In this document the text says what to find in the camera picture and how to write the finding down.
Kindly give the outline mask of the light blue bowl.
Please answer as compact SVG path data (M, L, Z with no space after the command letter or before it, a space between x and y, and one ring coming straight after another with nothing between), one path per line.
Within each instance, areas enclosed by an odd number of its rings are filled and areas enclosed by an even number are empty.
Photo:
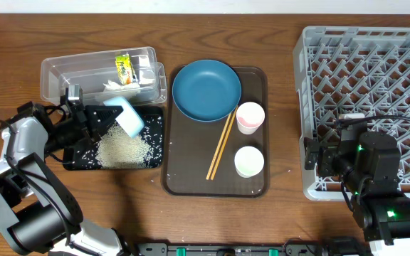
M118 115L116 121L129 137L135 138L142 131L144 122L125 97L113 97L104 101L103 104L105 106L122 107L122 113Z

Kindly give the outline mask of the white tissue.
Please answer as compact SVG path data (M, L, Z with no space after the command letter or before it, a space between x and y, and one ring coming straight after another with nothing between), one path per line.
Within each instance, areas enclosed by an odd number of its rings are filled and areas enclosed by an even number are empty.
M95 96L95 99L100 102L119 96L129 100L141 93L141 87L137 82L121 85L118 82L108 80L103 85L104 90Z

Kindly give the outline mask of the green yellow snack wrapper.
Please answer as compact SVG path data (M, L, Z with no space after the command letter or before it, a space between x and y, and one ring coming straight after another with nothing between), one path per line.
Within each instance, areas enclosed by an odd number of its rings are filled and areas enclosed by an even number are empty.
M135 69L133 68L130 56L128 54L118 55L115 57L117 74L122 85L138 83Z

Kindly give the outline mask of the light green cup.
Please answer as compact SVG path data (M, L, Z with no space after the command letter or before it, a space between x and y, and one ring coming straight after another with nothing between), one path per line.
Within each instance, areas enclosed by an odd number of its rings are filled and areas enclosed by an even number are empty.
M260 150L253 146L240 148L234 156L236 172L243 178L259 174L264 167L265 159Z

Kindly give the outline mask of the pink cup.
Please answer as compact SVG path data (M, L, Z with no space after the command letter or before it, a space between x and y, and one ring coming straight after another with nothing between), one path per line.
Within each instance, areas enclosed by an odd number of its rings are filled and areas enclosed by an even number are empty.
M265 121L265 111L256 102L245 102L236 112L238 130L245 135L253 134Z

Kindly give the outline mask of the dark blue plate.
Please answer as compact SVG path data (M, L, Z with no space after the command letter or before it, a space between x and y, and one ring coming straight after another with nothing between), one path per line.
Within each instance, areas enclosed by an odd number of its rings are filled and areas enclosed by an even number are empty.
M174 78L172 99L179 111L199 122L215 122L235 110L242 95L233 68L218 60L197 60Z

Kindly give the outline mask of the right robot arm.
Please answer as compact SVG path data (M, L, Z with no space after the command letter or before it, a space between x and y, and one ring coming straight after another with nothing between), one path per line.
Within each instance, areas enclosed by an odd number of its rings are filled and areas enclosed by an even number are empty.
M371 255L410 255L410 198L399 191L401 153L394 137L363 119L340 122L338 142L303 139L304 167L337 176Z

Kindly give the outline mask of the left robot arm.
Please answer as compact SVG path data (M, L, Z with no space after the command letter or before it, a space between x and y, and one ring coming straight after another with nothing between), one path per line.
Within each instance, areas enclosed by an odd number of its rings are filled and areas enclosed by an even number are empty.
M19 255L131 255L114 228L84 219L73 194L47 167L60 149L94 144L124 112L121 106L27 102L0 119L0 233Z

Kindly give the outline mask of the clear plastic waste bin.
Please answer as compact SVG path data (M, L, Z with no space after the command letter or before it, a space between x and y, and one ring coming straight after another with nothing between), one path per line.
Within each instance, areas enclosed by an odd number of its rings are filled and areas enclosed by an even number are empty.
M155 105L167 100L167 80L164 66L157 60L155 49L149 46L108 50L94 53L46 58L41 63L41 99L54 105L69 85L79 84L84 105L100 105L95 96L104 90L108 80L121 84L115 57L128 54L141 93L129 99L131 105Z

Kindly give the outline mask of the grey dishwasher rack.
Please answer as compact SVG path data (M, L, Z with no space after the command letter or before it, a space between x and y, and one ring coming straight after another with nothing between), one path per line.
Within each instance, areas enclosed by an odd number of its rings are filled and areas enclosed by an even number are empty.
M335 120L363 113L397 140L398 189L410 197L410 28L308 26L293 62L302 137L337 142Z

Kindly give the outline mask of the brown serving tray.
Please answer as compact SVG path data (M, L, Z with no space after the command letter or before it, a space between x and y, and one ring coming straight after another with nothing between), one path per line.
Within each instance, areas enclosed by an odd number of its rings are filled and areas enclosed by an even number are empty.
M270 155L267 120L249 135L242 134L233 126L216 175L208 178L206 175L226 119L197 121L183 114L172 96L168 97L167 102L162 161L162 186L167 193L174 196L257 198L268 190ZM264 157L262 171L250 178L241 177L234 164L236 152L244 146L254 146Z

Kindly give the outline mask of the wooden chopstick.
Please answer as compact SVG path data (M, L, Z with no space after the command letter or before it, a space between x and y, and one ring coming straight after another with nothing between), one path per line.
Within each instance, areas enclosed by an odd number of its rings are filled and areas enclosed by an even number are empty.
M225 134L225 136L224 136L224 140L223 140L223 142L222 142L222 144L221 144L220 152L219 152L219 155L218 155L218 157L217 157L217 159L216 159L216 163L215 163L215 165L214 165L214 170L213 170L213 173L212 173L212 175L211 175L210 181L213 181L214 178L215 178L216 172L217 172L218 167L219 167L219 164L220 164L220 162L221 162L221 158L222 158L222 156L223 156L223 154L224 154L224 149L225 149L225 147L226 147L226 144L227 144L229 135L230 135L231 130L232 130L233 122L234 122L234 120L235 120L235 118L236 118L237 110L238 110L238 107L235 108L235 110L233 111L233 114L232 114L232 116L231 116L230 122L229 122L229 124L228 124L228 129L227 129L226 134Z
M218 155L219 155L220 148L221 148L221 144L222 144L222 142L223 142L223 140L224 140L224 136L225 136L226 131L227 131L227 129L228 129L228 124L229 124L229 122L230 122L230 119L231 119L232 114L233 114L233 112L232 112L231 114L229 114L228 117L227 117L227 119L226 119L226 123L225 123L225 125L224 125L224 128L223 128L223 130L222 130L221 136L220 136L220 138L219 138L219 142L218 142L218 144L217 144L216 150L215 150L214 155L213 155L213 158L212 158L212 160L211 160L211 165L210 165L209 170L208 170L208 173L207 173L207 175L206 175L206 180L210 180L210 179L211 179L211 175L212 175L213 170L214 170L214 165L215 165L216 159L217 159L217 157L218 157Z

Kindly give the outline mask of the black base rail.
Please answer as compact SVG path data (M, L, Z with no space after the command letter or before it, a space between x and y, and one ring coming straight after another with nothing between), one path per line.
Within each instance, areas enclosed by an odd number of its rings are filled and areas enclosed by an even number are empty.
M168 245L165 243L138 244L144 256L333 256L371 255L369 248L352 239L329 240L324 244L303 240L289 240L282 245Z

